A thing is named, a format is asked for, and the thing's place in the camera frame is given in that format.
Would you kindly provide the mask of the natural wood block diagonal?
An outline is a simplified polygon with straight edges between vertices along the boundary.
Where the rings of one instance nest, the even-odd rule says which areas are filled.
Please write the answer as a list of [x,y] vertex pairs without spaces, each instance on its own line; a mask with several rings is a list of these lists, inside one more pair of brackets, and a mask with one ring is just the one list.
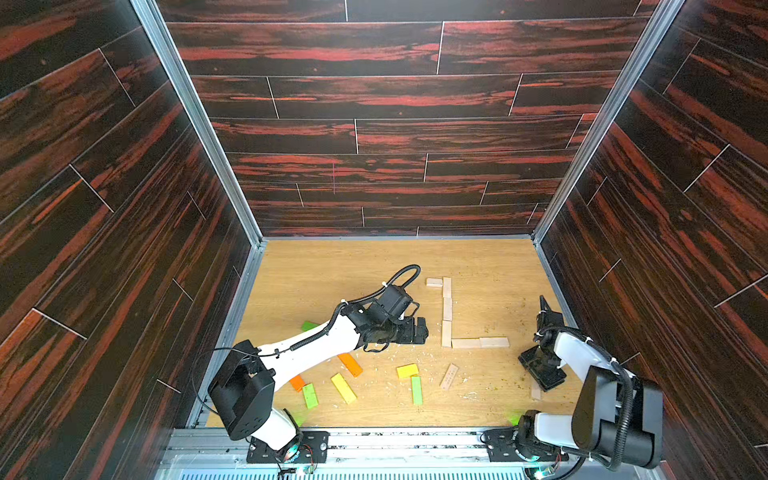
[[479,349],[482,347],[479,338],[455,338],[451,340],[454,349]]

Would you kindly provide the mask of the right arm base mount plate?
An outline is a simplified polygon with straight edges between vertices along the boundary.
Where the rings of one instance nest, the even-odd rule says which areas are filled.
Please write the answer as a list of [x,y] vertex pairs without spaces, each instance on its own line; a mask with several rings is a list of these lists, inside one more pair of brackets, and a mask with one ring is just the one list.
[[515,426],[486,430],[480,434],[491,462],[555,462],[561,459],[558,447],[538,440]]

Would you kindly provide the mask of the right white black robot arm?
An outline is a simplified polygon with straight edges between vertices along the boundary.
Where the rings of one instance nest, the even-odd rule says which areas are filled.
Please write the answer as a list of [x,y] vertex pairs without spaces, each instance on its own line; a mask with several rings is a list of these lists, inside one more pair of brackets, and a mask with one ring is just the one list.
[[564,383],[568,367],[582,388],[569,415],[530,410],[520,418],[512,440],[518,457],[548,461],[573,454],[611,471],[624,464],[657,467],[662,457],[660,387],[629,371],[581,330],[566,326],[563,314],[545,298],[536,321],[536,345],[518,357],[524,370],[548,392]]

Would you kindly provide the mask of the short yellow block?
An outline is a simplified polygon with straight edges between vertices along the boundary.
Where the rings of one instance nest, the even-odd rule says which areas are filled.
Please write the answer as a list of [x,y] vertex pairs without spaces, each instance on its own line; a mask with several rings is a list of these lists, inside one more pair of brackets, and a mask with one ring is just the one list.
[[412,363],[412,364],[397,367],[396,373],[399,380],[408,380],[411,377],[418,376],[419,369],[415,363]]

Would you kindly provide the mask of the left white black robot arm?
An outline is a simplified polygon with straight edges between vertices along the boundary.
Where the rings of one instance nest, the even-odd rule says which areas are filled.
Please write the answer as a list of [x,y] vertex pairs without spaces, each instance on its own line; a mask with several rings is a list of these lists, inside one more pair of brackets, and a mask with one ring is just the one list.
[[406,288],[420,272],[417,264],[403,267],[375,292],[340,301],[327,322],[292,338],[258,347],[245,340],[230,347],[207,387],[229,438],[253,437],[274,452],[288,452],[299,444],[299,427],[273,403],[289,380],[370,346],[380,353],[391,344],[423,345],[429,335],[426,320],[406,313],[419,307]]

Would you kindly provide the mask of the natural wood block body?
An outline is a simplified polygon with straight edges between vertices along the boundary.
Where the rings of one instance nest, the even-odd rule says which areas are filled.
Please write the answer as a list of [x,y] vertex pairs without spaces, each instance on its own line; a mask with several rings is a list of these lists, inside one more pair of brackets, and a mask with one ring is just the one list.
[[441,346],[452,347],[452,321],[443,321],[441,327]]

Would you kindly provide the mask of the natural wood block printed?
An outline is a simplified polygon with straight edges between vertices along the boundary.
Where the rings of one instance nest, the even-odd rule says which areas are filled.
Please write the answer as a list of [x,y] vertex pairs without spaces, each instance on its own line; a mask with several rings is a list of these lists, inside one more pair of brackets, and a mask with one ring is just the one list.
[[449,390],[456,378],[459,368],[455,364],[449,364],[445,374],[440,382],[440,388],[443,390]]

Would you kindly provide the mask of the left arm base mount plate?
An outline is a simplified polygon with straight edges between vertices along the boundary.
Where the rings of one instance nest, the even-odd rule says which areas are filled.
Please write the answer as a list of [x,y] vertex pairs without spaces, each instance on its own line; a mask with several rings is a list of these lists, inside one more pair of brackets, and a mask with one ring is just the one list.
[[327,461],[330,433],[323,430],[301,430],[281,450],[271,449],[265,442],[250,438],[246,456],[248,464],[323,464]]

